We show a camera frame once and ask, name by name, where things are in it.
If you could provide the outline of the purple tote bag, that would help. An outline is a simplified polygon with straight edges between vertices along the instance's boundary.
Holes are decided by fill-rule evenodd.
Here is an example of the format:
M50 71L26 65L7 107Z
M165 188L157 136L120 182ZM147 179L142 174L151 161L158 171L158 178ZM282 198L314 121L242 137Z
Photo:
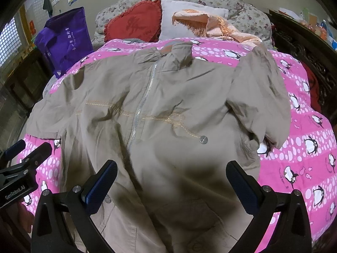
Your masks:
M47 20L34 40L52 73L60 78L80 59L93 52L83 7Z

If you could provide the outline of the white pillow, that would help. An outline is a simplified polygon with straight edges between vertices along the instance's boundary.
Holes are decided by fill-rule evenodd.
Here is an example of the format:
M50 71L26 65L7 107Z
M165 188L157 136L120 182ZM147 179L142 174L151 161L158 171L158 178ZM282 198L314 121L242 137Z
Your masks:
M162 21L159 40L194 37L193 29L206 24L209 15L225 19L229 17L228 9L193 2L161 0L161 7Z

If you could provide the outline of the dark wooden side table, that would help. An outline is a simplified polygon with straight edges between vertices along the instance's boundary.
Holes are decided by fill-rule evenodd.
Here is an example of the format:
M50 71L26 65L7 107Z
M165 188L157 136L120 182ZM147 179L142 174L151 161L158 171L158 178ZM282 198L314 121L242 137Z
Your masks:
M42 53L35 48L1 84L1 150L14 144L52 72Z

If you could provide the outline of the beige zip-up jacket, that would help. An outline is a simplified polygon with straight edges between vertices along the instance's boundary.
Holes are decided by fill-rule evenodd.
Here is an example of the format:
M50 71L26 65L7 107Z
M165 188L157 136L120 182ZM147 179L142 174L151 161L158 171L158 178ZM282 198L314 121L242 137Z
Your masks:
M189 42L100 59L38 102L26 131L59 139L59 187L112 159L118 176L93 220L116 252L229 252L250 222L226 177L236 160L258 176L257 150L289 136L281 72L257 46L237 66Z

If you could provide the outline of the red heart-shaped cushion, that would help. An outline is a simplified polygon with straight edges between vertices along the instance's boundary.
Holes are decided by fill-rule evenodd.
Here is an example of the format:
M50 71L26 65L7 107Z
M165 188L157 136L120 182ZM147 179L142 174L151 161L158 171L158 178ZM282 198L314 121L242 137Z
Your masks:
M161 33L161 21L160 0L138 2L105 25L104 41L136 38L145 42L157 42Z

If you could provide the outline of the dark green hanging cloth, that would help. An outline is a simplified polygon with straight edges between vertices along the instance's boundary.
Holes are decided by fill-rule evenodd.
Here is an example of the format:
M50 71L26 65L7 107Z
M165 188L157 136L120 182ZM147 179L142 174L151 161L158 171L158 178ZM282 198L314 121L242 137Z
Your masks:
M53 8L50 0L43 0L43 10L47 11L49 17L53 15Z

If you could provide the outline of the dark carved wooden cabinet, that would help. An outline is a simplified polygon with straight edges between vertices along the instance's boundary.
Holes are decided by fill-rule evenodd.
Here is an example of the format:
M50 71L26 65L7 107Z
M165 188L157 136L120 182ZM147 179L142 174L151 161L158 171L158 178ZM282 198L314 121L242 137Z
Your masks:
M303 62L318 81L322 113L336 125L336 51L310 29L277 11L267 13L273 23L275 47Z

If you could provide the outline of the window with white grille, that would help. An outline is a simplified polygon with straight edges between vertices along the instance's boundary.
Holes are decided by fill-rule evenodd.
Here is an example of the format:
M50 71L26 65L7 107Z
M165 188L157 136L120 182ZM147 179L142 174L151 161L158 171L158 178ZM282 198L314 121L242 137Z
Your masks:
M0 37L0 63L3 66L21 46L15 18L5 25Z

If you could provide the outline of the peach fringed scarf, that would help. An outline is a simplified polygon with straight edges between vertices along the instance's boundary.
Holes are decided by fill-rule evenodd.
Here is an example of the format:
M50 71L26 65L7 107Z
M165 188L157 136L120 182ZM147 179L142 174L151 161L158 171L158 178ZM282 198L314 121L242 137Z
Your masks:
M205 11L184 9L172 16L172 24L182 24L197 37L230 40L247 46L256 47L262 40L252 34L240 32L227 19Z

